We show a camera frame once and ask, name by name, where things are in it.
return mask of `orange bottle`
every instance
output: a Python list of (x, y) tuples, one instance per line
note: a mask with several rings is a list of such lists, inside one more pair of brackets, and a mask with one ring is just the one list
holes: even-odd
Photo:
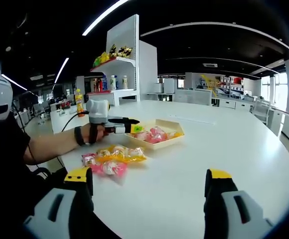
[(76, 105), (77, 105), (77, 113), (83, 112), (84, 111), (84, 106), (83, 106), (83, 95), (80, 93), (80, 89), (76, 90)]

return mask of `ceiling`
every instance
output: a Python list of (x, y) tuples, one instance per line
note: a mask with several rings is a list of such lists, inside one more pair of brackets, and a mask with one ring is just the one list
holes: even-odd
[[(74, 81), (77, 75), (90, 75), (94, 59), (105, 49), (106, 32), (135, 13), (140, 15), (140, 34), (170, 24), (235, 22), (289, 45), (289, 0), (131, 0), (83, 37), (89, 24), (114, 2), (116, 0), (75, 1), (62, 2), (60, 6), (41, 2), (9, 3), (0, 7), (3, 73), (34, 91), (36, 85), (52, 85), (51, 79), (55, 76), (47, 76), (57, 75), (69, 57), (58, 83)], [(142, 36), (140, 40), (157, 47), (159, 74), (209, 72), (258, 79), (272, 72), (264, 71), (255, 75), (257, 77), (248, 75), (260, 66), (289, 58), (289, 50), (281, 44), (231, 26), (177, 27)], [(206, 68), (203, 63), (216, 63), (218, 67)], [(281, 65), (276, 70), (282, 72), (285, 67)], [(40, 74), (43, 79), (30, 80)], [(15, 94), (23, 93), (18, 87), (13, 90)]]

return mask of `black wristband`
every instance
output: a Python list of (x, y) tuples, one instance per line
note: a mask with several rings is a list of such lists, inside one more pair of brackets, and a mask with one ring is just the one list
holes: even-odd
[(91, 123), (89, 131), (89, 143), (90, 144), (95, 143), (97, 136), (98, 136), (98, 125)]
[(79, 144), (80, 146), (85, 144), (83, 136), (81, 134), (81, 127), (80, 126), (75, 127), (75, 139), (76, 139), (77, 144)]

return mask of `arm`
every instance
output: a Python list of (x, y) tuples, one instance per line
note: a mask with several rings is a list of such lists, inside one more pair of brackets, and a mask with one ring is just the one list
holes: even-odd
[[(98, 134), (97, 141), (107, 135), (102, 125), (97, 126)], [(81, 127), (81, 133), (84, 142), (89, 141), (90, 124), (86, 124)], [(79, 145), (76, 142), (74, 129), (57, 133), (54, 135), (46, 135), (38, 138), (31, 138), (24, 154), (24, 162), (29, 165), (40, 164), (47, 162), (57, 156), (63, 155), (77, 147)]]

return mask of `hand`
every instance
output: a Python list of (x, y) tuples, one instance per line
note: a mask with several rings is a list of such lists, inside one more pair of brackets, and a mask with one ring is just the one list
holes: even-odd
[[(101, 124), (97, 125), (97, 130), (98, 130), (98, 134), (96, 136), (97, 141), (101, 140), (104, 136), (109, 135), (109, 133), (105, 131), (105, 128)], [(88, 143), (90, 134), (90, 123), (81, 127), (81, 134), (84, 139), (84, 142)]]

